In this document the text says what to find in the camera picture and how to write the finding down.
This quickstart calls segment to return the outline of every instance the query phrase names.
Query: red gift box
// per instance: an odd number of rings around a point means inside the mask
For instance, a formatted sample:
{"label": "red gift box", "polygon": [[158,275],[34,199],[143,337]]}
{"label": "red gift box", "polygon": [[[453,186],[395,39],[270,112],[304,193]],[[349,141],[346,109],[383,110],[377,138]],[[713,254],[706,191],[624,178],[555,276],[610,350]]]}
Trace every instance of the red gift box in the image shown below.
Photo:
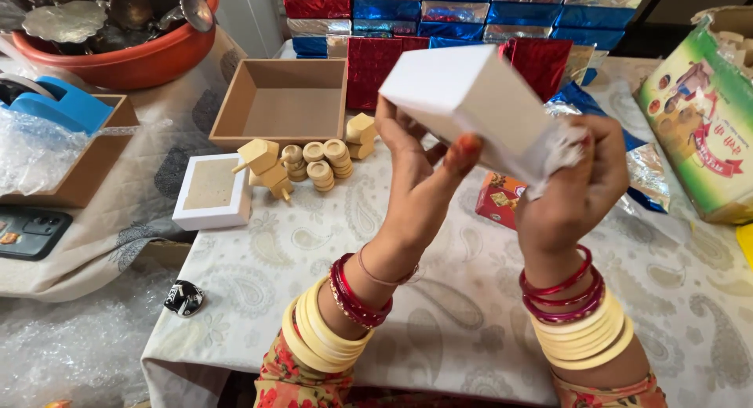
{"label": "red gift box", "polygon": [[287,18],[350,18],[350,0],[283,0]]}
{"label": "red gift box", "polygon": [[476,201],[476,214],[515,230],[515,209],[526,186],[511,177],[487,173]]}
{"label": "red gift box", "polygon": [[557,93],[570,56],[572,40],[512,38],[499,47],[499,57],[510,64],[528,82],[542,102]]}
{"label": "red gift box", "polygon": [[374,110],[379,88],[403,52],[400,39],[348,39],[348,108]]}
{"label": "red gift box", "polygon": [[414,49],[428,49],[429,38],[421,36],[400,36],[396,35],[396,38],[400,38],[403,41],[403,52],[413,51]]}

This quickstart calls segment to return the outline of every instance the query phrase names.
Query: snack box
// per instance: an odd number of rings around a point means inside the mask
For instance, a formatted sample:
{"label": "snack box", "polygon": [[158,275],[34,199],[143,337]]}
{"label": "snack box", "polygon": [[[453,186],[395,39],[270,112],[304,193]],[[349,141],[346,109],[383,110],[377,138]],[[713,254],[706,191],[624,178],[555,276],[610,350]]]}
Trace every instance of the snack box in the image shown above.
{"label": "snack box", "polygon": [[635,99],[700,217],[753,220],[753,85],[717,33],[753,38],[753,7],[708,9]]}
{"label": "snack box", "polygon": [[515,230],[515,209],[524,190],[522,181],[489,172],[476,201],[476,214]]}

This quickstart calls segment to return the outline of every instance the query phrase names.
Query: white box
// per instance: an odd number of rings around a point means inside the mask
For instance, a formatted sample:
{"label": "white box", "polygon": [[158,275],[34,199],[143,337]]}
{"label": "white box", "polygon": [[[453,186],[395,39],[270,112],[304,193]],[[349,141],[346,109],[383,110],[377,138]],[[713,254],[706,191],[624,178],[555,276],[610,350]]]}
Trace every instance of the white box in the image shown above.
{"label": "white box", "polygon": [[242,164],[237,153],[192,156],[188,160],[173,221],[184,230],[242,226],[251,216],[249,170],[231,170]]}
{"label": "white box", "polygon": [[559,123],[497,52],[496,45],[407,51],[380,94],[444,143],[479,134],[486,168],[530,186],[545,183],[547,144]]}

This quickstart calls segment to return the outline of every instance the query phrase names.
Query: hand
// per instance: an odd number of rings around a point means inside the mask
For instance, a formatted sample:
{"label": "hand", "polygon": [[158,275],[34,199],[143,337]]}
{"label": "hand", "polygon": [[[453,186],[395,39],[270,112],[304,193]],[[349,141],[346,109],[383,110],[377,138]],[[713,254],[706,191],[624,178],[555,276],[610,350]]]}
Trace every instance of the hand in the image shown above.
{"label": "hand", "polygon": [[[449,150],[441,143],[424,150],[419,142],[426,130],[411,123],[409,116],[380,95],[375,124],[392,153],[392,185],[379,235],[420,256],[437,236],[449,202],[476,165],[483,144],[475,134],[466,133]],[[444,162],[435,171],[433,166],[442,156]]]}
{"label": "hand", "polygon": [[544,195],[515,213],[518,240],[529,264],[558,265],[571,258],[580,238],[591,231],[629,186],[622,128],[601,116],[573,116],[571,125],[588,129],[583,159],[552,174]]}

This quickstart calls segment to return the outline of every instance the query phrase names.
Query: red foil paper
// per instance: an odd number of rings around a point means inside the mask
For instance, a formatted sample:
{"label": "red foil paper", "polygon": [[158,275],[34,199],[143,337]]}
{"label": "red foil paper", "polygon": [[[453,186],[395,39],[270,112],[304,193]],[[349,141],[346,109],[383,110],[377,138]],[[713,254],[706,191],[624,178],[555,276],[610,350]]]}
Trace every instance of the red foil paper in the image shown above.
{"label": "red foil paper", "polygon": [[413,51],[414,49],[428,49],[428,39],[420,36],[400,36],[396,35],[403,41],[403,52]]}
{"label": "red foil paper", "polygon": [[572,40],[567,39],[512,38],[499,48],[499,56],[509,59],[541,101],[546,102],[560,88],[570,48]]}
{"label": "red foil paper", "polygon": [[348,39],[348,108],[377,108],[377,95],[403,52],[403,41],[386,38]]}
{"label": "red foil paper", "polygon": [[350,0],[283,0],[288,18],[350,18]]}

